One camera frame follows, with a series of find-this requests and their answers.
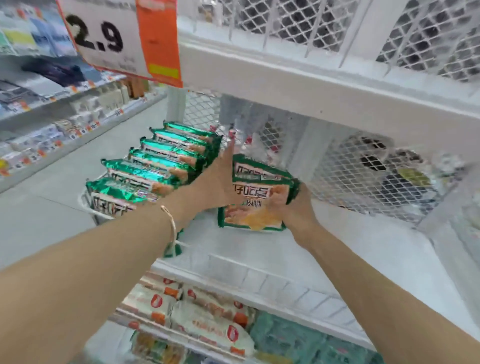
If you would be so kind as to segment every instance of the person's right arm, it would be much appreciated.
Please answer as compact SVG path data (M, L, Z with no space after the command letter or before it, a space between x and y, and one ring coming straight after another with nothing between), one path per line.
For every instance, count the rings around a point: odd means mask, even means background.
M271 206L331 280L386 364L478 363L480 342L400 288L322 227L303 184Z

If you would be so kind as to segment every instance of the price tag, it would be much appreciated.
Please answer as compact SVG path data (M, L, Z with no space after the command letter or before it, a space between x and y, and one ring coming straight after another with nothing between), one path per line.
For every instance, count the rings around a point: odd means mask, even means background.
M177 0L57 0L87 63L183 87Z

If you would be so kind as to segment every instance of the person's left arm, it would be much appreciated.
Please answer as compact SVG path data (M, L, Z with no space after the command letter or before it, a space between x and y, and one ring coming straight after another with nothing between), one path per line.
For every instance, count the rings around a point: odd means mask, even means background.
M204 209L241 202L232 154L233 142L191 185L0 272L2 364L66 364L172 241L161 205L179 231Z

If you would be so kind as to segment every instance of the floor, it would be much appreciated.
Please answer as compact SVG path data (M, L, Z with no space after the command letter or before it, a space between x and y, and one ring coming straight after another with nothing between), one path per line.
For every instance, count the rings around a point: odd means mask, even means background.
M123 157L131 146L138 145L140 137L148 135L148 127L160 127L166 106L167 100L160 101L0 194L0 269L50 244L93 228L95 225L91 217L78 203L85 180L95 179L105 171L100 163L101 158ZM324 204L316 208L316 213L332 233L368 263L480 340L479 328L473 324L430 242L421 234L406 230L389 220L374 220ZM308 270L310 277L306 279L314 284L316 275L313 273L323 273L316 262L306 256L306 251L290 238L285 241L277 239L276 242L269 242L271 238L264 240L262 247L246 245L247 254L238 254L233 258L239 261L244 259L244 263L252 264L252 256L257 256L257 268L265 269L261 264L271 262L269 254L275 252L276 256L282 258L281 266L277 265L282 274L287 270L284 265L288 264L293 268L292 275L296 276L299 273L305 276L305 269L299 270L298 267L312 267ZM225 255L229 254L230 243L223 243ZM90 346L96 350L104 348L105 338L111 341L107 346L117 345L114 342L119 339L111 338L109 334L112 325L106 324Z

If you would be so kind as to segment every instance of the person's left hand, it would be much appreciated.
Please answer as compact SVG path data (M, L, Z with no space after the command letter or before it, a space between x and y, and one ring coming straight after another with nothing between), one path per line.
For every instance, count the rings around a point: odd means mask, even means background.
M190 185L195 190L199 209L241 204L242 195L235 192L232 184L232 157L235 140L232 139L224 152L204 170Z

